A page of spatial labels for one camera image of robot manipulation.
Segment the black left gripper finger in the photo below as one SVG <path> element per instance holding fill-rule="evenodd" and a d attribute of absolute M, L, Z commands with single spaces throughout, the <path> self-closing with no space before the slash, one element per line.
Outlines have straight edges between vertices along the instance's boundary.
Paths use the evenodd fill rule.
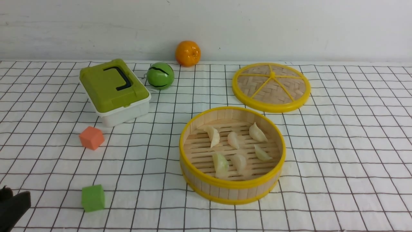
<path fill-rule="evenodd" d="M 0 203 L 0 231 L 10 232 L 31 207 L 31 193 L 20 192 L 5 203 Z"/>
<path fill-rule="evenodd" d="M 0 202 L 5 203 L 6 201 L 14 197 L 13 191 L 11 188 L 4 186 L 0 189 Z"/>

